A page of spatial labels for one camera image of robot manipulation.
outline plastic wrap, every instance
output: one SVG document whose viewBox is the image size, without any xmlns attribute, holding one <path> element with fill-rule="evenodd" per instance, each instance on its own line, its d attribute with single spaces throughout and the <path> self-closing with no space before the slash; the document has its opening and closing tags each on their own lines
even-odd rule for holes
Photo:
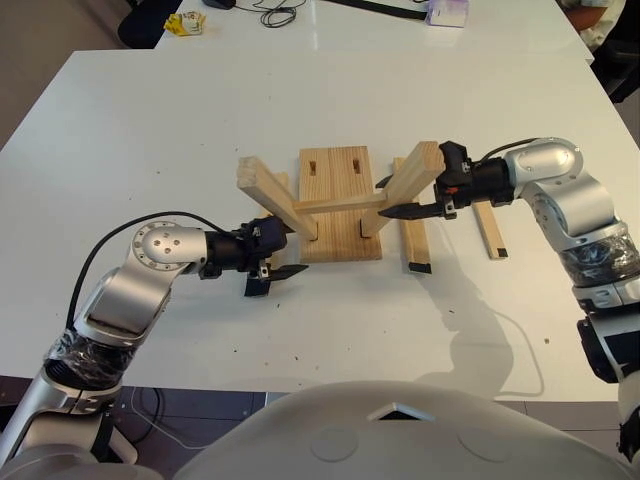
<svg viewBox="0 0 640 480">
<path fill-rule="evenodd" d="M 640 255 L 626 232 L 559 255 L 576 287 L 606 285 L 640 273 Z"/>
<path fill-rule="evenodd" d="M 72 382 L 58 381 L 69 384 L 79 380 L 84 388 L 110 388 L 120 381 L 135 352 L 136 347 L 114 348 L 66 329 L 49 349 L 46 360 L 63 363 L 77 377 Z"/>
<path fill-rule="evenodd" d="M 430 25 L 464 27 L 468 16 L 469 0 L 429 0 L 427 4 L 427 22 Z"/>
</svg>

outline chair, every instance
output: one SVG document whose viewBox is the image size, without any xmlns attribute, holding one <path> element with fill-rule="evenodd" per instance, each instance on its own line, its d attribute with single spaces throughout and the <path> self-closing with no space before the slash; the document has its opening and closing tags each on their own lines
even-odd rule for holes
<svg viewBox="0 0 640 480">
<path fill-rule="evenodd" d="M 613 103 L 620 103 L 640 85 L 640 0 L 626 0 L 618 23 L 593 53 L 591 68 Z"/>
<path fill-rule="evenodd" d="M 127 0 L 131 13 L 118 27 L 120 41 L 129 48 L 154 48 L 164 33 L 165 20 L 182 0 Z"/>
</svg>

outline black cable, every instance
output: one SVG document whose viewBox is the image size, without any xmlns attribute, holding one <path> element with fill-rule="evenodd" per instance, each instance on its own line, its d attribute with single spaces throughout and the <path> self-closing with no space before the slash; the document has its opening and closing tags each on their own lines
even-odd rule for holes
<svg viewBox="0 0 640 480">
<path fill-rule="evenodd" d="M 384 3 L 370 2 L 368 0 L 325 0 L 327 2 L 344 5 L 346 7 L 360 8 L 370 12 L 391 15 L 392 17 L 406 18 L 409 20 L 424 20 L 427 18 L 427 12 L 417 10 L 408 10 L 406 8 L 394 7 Z"/>
<path fill-rule="evenodd" d="M 136 219 L 133 219 L 127 223 L 120 225 L 118 228 L 111 230 L 104 237 L 102 237 L 100 241 L 96 243 L 95 247 L 93 247 L 93 250 L 91 250 L 91 253 L 89 253 L 89 256 L 87 257 L 87 259 L 84 261 L 84 264 L 82 265 L 82 269 L 80 270 L 80 274 L 76 279 L 76 284 L 73 287 L 73 293 L 71 294 L 71 301 L 69 302 L 69 310 L 67 311 L 67 321 L 65 324 L 66 328 L 69 328 L 69 329 L 73 328 L 73 320 L 76 314 L 76 306 L 78 304 L 78 297 L 80 297 L 80 290 L 82 290 L 82 284 L 84 283 L 84 279 L 87 276 L 87 272 L 89 271 L 91 262 L 93 262 L 93 259 L 98 254 L 98 251 L 104 246 L 104 244 L 107 243 L 112 237 L 114 237 L 118 233 L 122 232 L 123 230 L 126 230 L 129 227 L 132 227 L 136 223 L 144 222 L 146 220 L 151 220 L 153 218 L 169 217 L 169 216 L 193 218 L 194 220 L 198 220 L 199 222 L 204 223 L 206 226 L 212 228 L 216 232 L 235 238 L 235 236 L 232 233 L 227 232 L 226 230 L 223 230 L 222 228 L 218 227 L 214 223 L 211 223 L 206 218 L 203 218 L 199 215 L 195 215 L 189 212 L 168 211 L 168 212 L 152 213 L 150 215 L 138 217 Z"/>
<path fill-rule="evenodd" d="M 491 155 L 496 154 L 498 152 L 501 152 L 502 150 L 506 150 L 507 148 L 513 148 L 513 147 L 519 147 L 520 145 L 526 145 L 527 143 L 531 143 L 534 140 L 538 140 L 539 137 L 534 137 L 534 138 L 526 138 L 524 140 L 518 140 L 517 142 L 513 142 L 513 143 L 507 143 L 506 145 L 502 145 L 501 147 L 498 148 L 494 148 L 493 150 L 491 150 L 489 153 L 486 153 L 480 160 L 478 160 L 478 162 L 484 162 L 485 160 L 487 160 Z"/>
<path fill-rule="evenodd" d="M 235 5 L 235 8 L 238 10 L 244 10 L 245 12 L 253 12 L 253 13 L 261 13 L 260 15 L 260 23 L 267 28 L 280 28 L 285 25 L 289 25 L 296 19 L 298 15 L 298 8 L 307 3 L 307 0 L 302 0 L 302 2 L 297 5 L 287 6 L 288 0 L 282 0 L 275 7 L 264 7 L 262 3 L 264 0 L 258 0 L 256 3 L 252 4 L 251 8 L 239 7 Z"/>
<path fill-rule="evenodd" d="M 161 395 L 160 395 L 160 390 L 157 388 L 153 389 L 153 393 L 156 394 L 156 408 L 155 411 L 153 412 L 153 420 L 151 420 L 151 423 L 156 423 L 156 421 L 158 420 L 158 417 L 160 415 L 160 405 L 163 403 L 161 400 Z M 144 404 L 142 402 L 142 390 L 140 390 L 140 406 L 142 408 L 144 408 Z M 147 426 L 147 430 L 140 435 L 138 438 L 136 438 L 135 440 L 129 440 L 129 442 L 131 442 L 132 445 L 137 445 L 138 443 L 142 442 L 143 440 L 146 440 L 147 437 L 149 435 L 151 435 L 151 432 L 153 431 L 153 425 L 149 424 Z"/>
</svg>

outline wooden stick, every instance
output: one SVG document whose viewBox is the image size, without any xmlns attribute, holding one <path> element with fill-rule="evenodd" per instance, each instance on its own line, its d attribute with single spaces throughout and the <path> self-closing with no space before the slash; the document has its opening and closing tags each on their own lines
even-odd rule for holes
<svg viewBox="0 0 640 480">
<path fill-rule="evenodd" d="M 280 217 L 298 235 L 307 239 L 318 238 L 318 225 L 311 215 L 299 215 L 293 209 L 295 199 L 269 171 L 258 157 L 241 158 L 238 171 L 238 188 Z"/>
<path fill-rule="evenodd" d="M 371 195 L 341 198 L 339 200 L 307 200 L 306 202 L 295 202 L 293 208 L 298 214 L 342 212 L 344 210 L 379 207 L 386 199 L 387 196 L 380 192 L 372 193 Z"/>
<path fill-rule="evenodd" d="M 488 201 L 474 202 L 472 205 L 489 258 L 492 260 L 507 258 L 509 254 L 502 240 L 502 235 L 500 235 L 500 229 L 498 228 L 496 217 L 493 215 L 491 203 Z"/>
<path fill-rule="evenodd" d="M 273 176 L 278 179 L 278 182 L 280 182 L 280 184 L 284 188 L 289 190 L 289 175 L 287 174 L 287 172 L 274 173 Z M 268 217 L 269 215 L 272 215 L 272 213 L 269 212 L 266 208 L 262 207 L 262 213 L 260 214 L 260 218 Z M 272 270 L 276 270 L 282 266 L 283 252 L 284 250 L 278 250 L 277 252 L 273 252 L 273 255 L 271 255 L 271 257 L 267 259 L 267 261 L 271 264 Z"/>
<path fill-rule="evenodd" d="M 444 155 L 437 142 L 420 142 L 404 164 L 382 190 L 387 200 L 379 207 L 367 210 L 360 221 L 363 237 L 375 235 L 390 218 L 378 215 L 379 210 L 413 200 L 444 171 Z"/>
<path fill-rule="evenodd" d="M 394 173 L 400 170 L 404 161 L 405 159 L 402 157 L 393 159 Z M 400 232 L 402 233 L 404 254 L 407 262 L 409 262 L 409 270 L 412 272 L 431 273 L 431 255 L 424 221 L 400 220 Z"/>
<path fill-rule="evenodd" d="M 287 172 L 274 173 L 273 176 L 276 177 L 280 185 L 289 190 L 289 174 Z M 268 217 L 269 215 L 273 215 L 273 213 L 262 207 L 259 218 Z"/>
</svg>

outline yellow object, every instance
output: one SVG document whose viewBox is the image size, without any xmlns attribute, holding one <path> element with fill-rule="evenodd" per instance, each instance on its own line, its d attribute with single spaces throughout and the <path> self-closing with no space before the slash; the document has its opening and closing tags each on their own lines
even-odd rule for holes
<svg viewBox="0 0 640 480">
<path fill-rule="evenodd" d="M 207 17 L 200 12 L 172 13 L 164 22 L 164 29 L 180 37 L 200 35 L 205 18 Z"/>
</svg>

